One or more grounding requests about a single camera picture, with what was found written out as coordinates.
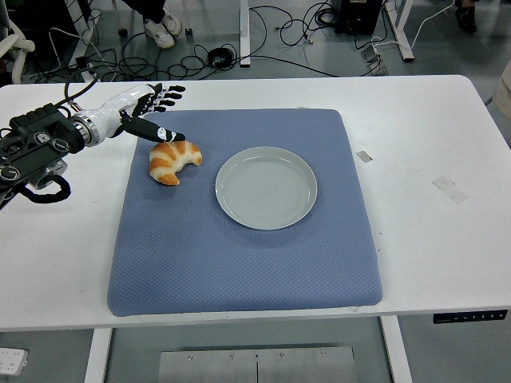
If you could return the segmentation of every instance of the blue cushion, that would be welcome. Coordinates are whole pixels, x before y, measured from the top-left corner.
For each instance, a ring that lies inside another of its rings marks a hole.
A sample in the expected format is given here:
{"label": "blue cushion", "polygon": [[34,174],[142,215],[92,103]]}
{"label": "blue cushion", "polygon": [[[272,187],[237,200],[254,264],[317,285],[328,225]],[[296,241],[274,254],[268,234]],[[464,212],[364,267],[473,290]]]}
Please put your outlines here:
{"label": "blue cushion", "polygon": [[[180,185],[148,171],[154,143],[138,140],[117,235],[108,304],[117,316],[206,311],[293,310],[374,305],[378,260],[353,155],[334,110],[175,111],[146,118],[196,144],[200,166]],[[318,197],[298,223],[257,231],[216,200],[216,174],[255,146],[302,157]]]}

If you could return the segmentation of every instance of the power strip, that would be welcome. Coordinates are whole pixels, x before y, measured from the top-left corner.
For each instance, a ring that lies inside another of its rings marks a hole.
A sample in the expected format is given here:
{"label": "power strip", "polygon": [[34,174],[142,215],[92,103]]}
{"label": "power strip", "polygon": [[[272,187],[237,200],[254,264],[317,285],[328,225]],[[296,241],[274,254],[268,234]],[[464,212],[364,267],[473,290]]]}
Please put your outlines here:
{"label": "power strip", "polygon": [[29,356],[23,349],[0,348],[0,375],[19,375]]}

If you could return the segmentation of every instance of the white cable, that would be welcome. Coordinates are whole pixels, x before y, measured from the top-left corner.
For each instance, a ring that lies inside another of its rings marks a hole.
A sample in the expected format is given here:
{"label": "white cable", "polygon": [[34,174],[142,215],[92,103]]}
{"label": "white cable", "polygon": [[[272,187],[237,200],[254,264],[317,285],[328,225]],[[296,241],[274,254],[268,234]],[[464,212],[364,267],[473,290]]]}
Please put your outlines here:
{"label": "white cable", "polygon": [[433,16],[429,16],[428,18],[424,19],[424,21],[421,23],[421,26],[418,27],[418,31],[417,31],[417,34],[415,35],[415,39],[414,39],[414,42],[412,42],[412,46],[410,47],[410,49],[413,49],[414,48],[414,45],[415,45],[415,42],[417,41],[417,38],[418,38],[418,34],[421,33],[421,28],[422,26],[424,25],[425,22],[427,22],[428,20],[434,18],[435,16],[438,16],[439,14],[441,14],[443,11],[445,10],[448,10],[449,8],[451,8],[452,6],[454,6],[454,4],[456,3],[456,0],[453,1],[453,3],[450,5],[450,6],[447,6],[446,8],[444,8],[443,10],[439,10],[436,14],[434,14]]}
{"label": "white cable", "polygon": [[[55,44],[53,43],[53,39],[51,38],[51,31],[52,31],[52,30],[57,30],[58,32],[62,32],[63,34],[67,34],[67,35],[69,35],[69,36],[71,36],[71,37],[73,37],[73,38],[80,38],[81,40],[83,40],[83,41],[84,41],[84,43],[85,43],[85,44],[87,44],[87,41],[85,41],[85,39],[83,38],[83,36],[80,36],[80,35],[78,35],[78,34],[70,34],[69,32],[65,32],[64,30],[60,30],[60,29],[55,28],[55,27],[50,28],[50,30],[48,30],[48,36],[50,37],[51,46],[52,46],[52,48],[53,48],[53,52],[55,53],[55,57],[57,58],[57,63],[58,63],[58,65],[57,65],[57,68],[55,68],[55,69],[51,69],[48,73],[51,73],[51,72],[54,72],[55,70],[60,69],[60,67],[61,67],[61,65],[62,65],[62,63],[61,63],[61,59],[60,59],[60,57],[58,56],[58,53],[57,53],[57,49],[55,48]],[[92,41],[89,41],[89,44],[93,46],[93,48],[96,50],[96,53],[97,53],[97,55],[99,56],[99,58],[100,58],[100,59],[101,59],[101,60],[105,63],[106,67],[107,67],[108,69],[110,69],[110,71],[113,73],[113,78],[112,78],[112,80],[110,80],[110,81],[113,81],[113,80],[115,79],[115,77],[117,76],[117,75],[116,75],[116,73],[115,73],[115,71],[114,71],[112,68],[110,68],[110,66],[108,66],[108,64],[106,63],[105,59],[103,58],[103,56],[101,56],[100,51],[99,51],[99,50],[97,49],[97,47],[93,44],[93,42],[92,42]],[[31,75],[29,75],[29,77],[33,77],[33,76],[40,76],[40,75],[45,74],[45,73],[46,73],[46,72],[35,73],[35,74],[31,74]]]}
{"label": "white cable", "polygon": [[77,35],[77,34],[70,34],[69,32],[65,32],[64,30],[60,30],[60,29],[58,29],[58,28],[54,28],[54,27],[53,27],[53,28],[50,28],[50,30],[48,31],[48,35],[50,36],[51,46],[53,46],[53,51],[55,52],[55,56],[57,56],[57,61],[58,61],[58,66],[59,66],[59,67],[60,67],[60,65],[61,65],[61,61],[60,61],[60,59],[58,58],[57,50],[55,49],[55,45],[53,44],[53,39],[51,38],[51,31],[52,31],[52,30],[57,30],[57,31],[59,31],[59,32],[62,32],[63,34],[67,34],[67,35],[72,36],[72,37],[74,37],[74,38],[80,38],[81,40],[83,40],[83,41],[84,41],[84,43],[85,43],[85,44],[87,44],[87,43],[88,43],[88,44],[92,45],[92,46],[93,46],[93,48],[96,50],[96,53],[97,53],[97,55],[99,56],[99,58],[100,58],[100,59],[101,59],[101,60],[105,63],[106,67],[107,67],[108,69],[110,69],[110,71],[113,73],[113,79],[116,77],[115,71],[114,71],[112,68],[110,68],[110,67],[108,66],[108,64],[106,63],[106,61],[105,61],[105,60],[103,59],[103,57],[101,56],[101,53],[100,53],[99,49],[98,49],[98,48],[97,48],[97,47],[93,44],[93,42],[92,42],[92,41],[90,41],[90,40],[89,40],[89,41],[85,41],[85,39],[84,39],[82,36],[80,36],[80,35]]}
{"label": "white cable", "polygon": [[[414,42],[412,42],[412,45],[411,45],[410,49],[413,49],[413,48],[414,48],[414,46],[415,46],[415,42],[417,41],[417,38],[418,38],[418,34],[420,34],[420,33],[421,33],[421,29],[422,29],[422,26],[424,25],[424,23],[425,23],[425,22],[427,22],[428,20],[430,20],[430,19],[432,19],[432,18],[434,18],[434,17],[438,16],[438,15],[439,15],[439,14],[441,14],[442,12],[444,12],[444,11],[448,10],[449,8],[451,8],[452,6],[454,6],[454,4],[455,4],[455,3],[456,3],[456,0],[454,0],[452,4],[450,4],[449,6],[447,6],[446,8],[444,8],[443,10],[439,10],[439,11],[438,11],[436,14],[434,14],[433,16],[429,16],[428,18],[425,18],[425,19],[422,21],[421,25],[418,27],[417,34],[415,35]],[[381,40],[382,40],[382,38],[379,38],[379,37],[375,36],[375,37],[373,37],[373,38],[371,39],[371,41],[372,41],[373,39],[375,39],[375,38],[378,38],[378,39],[379,39],[379,41],[381,41]],[[402,45],[400,42],[397,42],[397,41],[393,40],[393,41],[387,41],[387,42],[378,42],[378,43],[376,43],[376,44],[372,44],[372,46],[373,46],[373,47],[375,47],[375,46],[378,46],[378,45],[386,45],[386,44],[397,44],[397,45]]]}

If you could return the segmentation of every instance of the ceramic plate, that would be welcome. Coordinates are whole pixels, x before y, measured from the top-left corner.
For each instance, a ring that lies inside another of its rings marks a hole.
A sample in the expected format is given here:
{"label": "ceramic plate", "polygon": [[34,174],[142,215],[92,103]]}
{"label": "ceramic plate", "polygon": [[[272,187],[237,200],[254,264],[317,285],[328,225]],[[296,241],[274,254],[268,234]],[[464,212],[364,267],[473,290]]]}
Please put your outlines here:
{"label": "ceramic plate", "polygon": [[281,148],[243,150],[216,177],[216,198],[224,211],[236,222],[259,230],[297,223],[312,209],[317,192],[309,165]]}

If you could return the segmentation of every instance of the croissant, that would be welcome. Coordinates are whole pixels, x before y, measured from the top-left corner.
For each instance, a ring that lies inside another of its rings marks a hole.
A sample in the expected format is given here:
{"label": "croissant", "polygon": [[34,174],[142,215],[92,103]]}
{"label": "croissant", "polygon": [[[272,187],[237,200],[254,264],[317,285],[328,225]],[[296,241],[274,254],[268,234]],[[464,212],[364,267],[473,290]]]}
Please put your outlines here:
{"label": "croissant", "polygon": [[186,164],[201,162],[202,154],[191,142],[161,142],[149,152],[149,174],[165,185],[179,185],[176,173]]}

